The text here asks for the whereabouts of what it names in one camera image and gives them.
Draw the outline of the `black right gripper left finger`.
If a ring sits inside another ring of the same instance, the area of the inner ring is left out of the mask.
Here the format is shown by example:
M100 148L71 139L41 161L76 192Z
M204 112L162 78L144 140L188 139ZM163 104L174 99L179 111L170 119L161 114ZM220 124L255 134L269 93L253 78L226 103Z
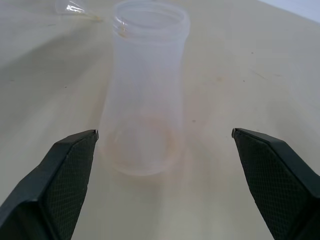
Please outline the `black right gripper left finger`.
M2 240L69 240L88 190L95 129L56 142L0 206Z

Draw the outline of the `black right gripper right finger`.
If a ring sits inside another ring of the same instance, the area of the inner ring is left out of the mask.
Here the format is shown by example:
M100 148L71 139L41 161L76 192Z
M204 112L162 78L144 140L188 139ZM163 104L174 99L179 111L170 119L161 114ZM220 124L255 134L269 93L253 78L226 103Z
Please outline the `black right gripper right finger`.
M283 140L234 128L249 191L275 240L320 238L320 176Z

